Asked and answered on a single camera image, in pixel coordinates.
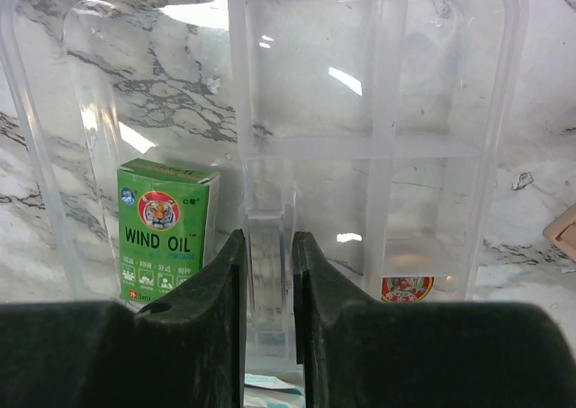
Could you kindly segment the small round red tin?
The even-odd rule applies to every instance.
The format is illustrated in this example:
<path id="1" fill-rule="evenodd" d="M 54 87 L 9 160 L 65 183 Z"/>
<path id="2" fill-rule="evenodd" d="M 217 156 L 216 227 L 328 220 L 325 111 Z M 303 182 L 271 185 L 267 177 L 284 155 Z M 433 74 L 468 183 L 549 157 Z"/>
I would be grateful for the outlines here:
<path id="1" fill-rule="evenodd" d="M 415 303 L 433 288 L 433 277 L 384 277 L 382 300 L 387 303 Z"/>

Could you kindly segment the green medicine box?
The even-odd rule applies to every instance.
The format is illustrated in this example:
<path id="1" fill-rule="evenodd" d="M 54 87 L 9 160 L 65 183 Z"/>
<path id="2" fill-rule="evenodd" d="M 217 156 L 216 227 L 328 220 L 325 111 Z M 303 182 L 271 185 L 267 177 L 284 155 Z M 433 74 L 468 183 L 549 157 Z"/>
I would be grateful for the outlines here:
<path id="1" fill-rule="evenodd" d="M 147 304 L 211 255 L 221 174 L 133 159 L 117 170 L 120 298 Z"/>

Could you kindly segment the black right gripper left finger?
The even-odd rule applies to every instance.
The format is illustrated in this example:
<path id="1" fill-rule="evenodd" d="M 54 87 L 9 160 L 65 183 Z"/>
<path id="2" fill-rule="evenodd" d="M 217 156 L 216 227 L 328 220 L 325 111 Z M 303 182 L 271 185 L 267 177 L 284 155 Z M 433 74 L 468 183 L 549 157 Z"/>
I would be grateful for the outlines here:
<path id="1" fill-rule="evenodd" d="M 115 301 L 5 304 L 4 407 L 239 407 L 247 244 L 138 311 Z"/>

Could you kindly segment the clear bandage packet teal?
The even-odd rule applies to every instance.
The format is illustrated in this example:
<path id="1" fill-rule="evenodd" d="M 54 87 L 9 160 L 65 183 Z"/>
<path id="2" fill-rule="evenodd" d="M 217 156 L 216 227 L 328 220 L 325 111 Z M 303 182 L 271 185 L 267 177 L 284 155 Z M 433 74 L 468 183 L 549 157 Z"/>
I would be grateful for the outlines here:
<path id="1" fill-rule="evenodd" d="M 244 407 L 304 408 L 305 390 L 301 385 L 283 381 L 277 376 L 246 373 Z"/>

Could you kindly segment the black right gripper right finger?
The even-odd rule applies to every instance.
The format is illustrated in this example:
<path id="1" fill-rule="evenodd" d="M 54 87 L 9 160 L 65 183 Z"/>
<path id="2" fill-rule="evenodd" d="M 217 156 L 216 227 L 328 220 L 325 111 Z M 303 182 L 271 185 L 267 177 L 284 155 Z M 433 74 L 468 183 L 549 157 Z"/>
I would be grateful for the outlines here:
<path id="1" fill-rule="evenodd" d="M 541 308 L 379 302 L 309 232 L 294 235 L 292 262 L 309 407 L 574 406 L 574 359 Z"/>

